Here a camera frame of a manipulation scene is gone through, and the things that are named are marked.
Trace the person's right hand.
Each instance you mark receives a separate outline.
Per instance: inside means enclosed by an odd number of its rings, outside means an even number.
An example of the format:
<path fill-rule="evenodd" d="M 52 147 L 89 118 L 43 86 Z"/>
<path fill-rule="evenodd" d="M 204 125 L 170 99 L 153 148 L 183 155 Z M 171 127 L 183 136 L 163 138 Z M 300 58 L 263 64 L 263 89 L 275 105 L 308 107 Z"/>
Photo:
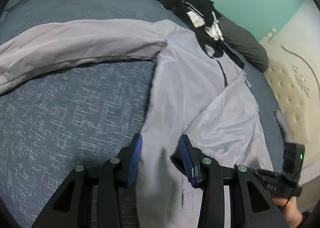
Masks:
<path fill-rule="evenodd" d="M 277 206 L 281 207 L 281 212 L 289 226 L 298 227 L 303 219 L 303 215 L 297 207 L 297 198 L 291 197 L 291 199 L 286 199 L 273 197 L 272 200 Z"/>

